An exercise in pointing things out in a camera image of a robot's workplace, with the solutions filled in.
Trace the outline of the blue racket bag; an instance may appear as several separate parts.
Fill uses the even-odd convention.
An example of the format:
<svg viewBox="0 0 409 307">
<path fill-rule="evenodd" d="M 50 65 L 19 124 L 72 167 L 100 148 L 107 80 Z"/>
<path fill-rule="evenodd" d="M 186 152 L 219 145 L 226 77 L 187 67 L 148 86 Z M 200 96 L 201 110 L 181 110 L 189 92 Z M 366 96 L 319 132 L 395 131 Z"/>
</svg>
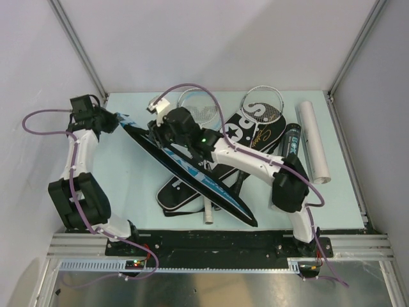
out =
<svg viewBox="0 0 409 307">
<path fill-rule="evenodd" d="M 158 148 L 148 138 L 148 129 L 140 128 L 129 115 L 117 113 L 120 125 L 127 134 L 156 161 L 161 163 L 184 184 L 210 199 L 223 210 L 243 223 L 257 227 L 258 222 L 249 207 L 215 173 L 206 170 L 199 162 L 214 161 L 211 157 L 215 144 L 222 139 L 220 132 L 201 129 L 184 107 L 173 109 L 165 120 L 177 120 L 174 128 L 178 144 Z"/>
</svg>

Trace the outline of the black shuttlecock tube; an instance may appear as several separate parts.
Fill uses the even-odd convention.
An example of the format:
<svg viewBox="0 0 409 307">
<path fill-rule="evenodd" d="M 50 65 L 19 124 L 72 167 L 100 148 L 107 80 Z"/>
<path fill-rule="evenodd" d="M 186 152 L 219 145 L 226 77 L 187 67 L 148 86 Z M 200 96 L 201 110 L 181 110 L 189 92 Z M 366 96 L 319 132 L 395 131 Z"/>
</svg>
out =
<svg viewBox="0 0 409 307">
<path fill-rule="evenodd" d="M 287 157 L 290 154 L 298 155 L 301 138 L 301 126 L 297 123 L 289 123 L 286 126 L 282 143 L 281 156 Z"/>
</svg>

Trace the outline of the white shuttlecock tube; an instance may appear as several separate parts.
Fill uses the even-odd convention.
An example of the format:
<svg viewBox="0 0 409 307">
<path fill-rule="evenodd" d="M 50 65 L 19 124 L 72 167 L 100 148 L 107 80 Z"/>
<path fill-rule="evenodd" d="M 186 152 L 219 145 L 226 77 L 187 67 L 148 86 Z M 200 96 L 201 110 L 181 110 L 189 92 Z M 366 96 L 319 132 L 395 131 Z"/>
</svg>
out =
<svg viewBox="0 0 409 307">
<path fill-rule="evenodd" d="M 304 136 L 311 179 L 314 184 L 327 184 L 331 181 L 331 177 L 312 102 L 299 103 L 298 116 Z"/>
</svg>

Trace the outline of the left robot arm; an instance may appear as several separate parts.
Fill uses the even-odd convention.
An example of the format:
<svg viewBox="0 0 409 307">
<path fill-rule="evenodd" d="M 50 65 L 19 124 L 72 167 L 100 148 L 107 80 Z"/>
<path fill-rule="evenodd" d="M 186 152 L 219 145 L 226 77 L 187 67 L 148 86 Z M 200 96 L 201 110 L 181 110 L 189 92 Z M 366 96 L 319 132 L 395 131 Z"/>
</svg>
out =
<svg viewBox="0 0 409 307">
<path fill-rule="evenodd" d="M 100 135 L 114 132 L 116 116 L 102 108 L 92 94 L 71 98 L 70 103 L 65 130 L 68 157 L 61 178 L 48 186 L 50 198 L 66 229 L 106 233 L 113 246 L 135 255 L 142 246 L 136 227 L 112 213 L 107 195 L 92 174 Z"/>
</svg>

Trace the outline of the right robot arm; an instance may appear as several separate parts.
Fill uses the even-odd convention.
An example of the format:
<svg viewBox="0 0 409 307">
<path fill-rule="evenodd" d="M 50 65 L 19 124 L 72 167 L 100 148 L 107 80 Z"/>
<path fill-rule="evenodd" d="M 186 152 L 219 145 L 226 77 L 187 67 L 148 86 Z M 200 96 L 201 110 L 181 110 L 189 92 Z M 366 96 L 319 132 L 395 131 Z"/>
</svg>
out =
<svg viewBox="0 0 409 307">
<path fill-rule="evenodd" d="M 158 115 L 148 128 L 149 138 L 156 147 L 153 156 L 184 184 L 237 219 L 256 226 L 246 204 L 198 163 L 215 162 L 254 175 L 272 188 L 273 206 L 288 215 L 296 251 L 311 256 L 318 249 L 318 236 L 306 202 L 313 187 L 296 155 L 263 155 L 234 143 L 217 131 L 200 128 L 184 107 Z"/>
</svg>

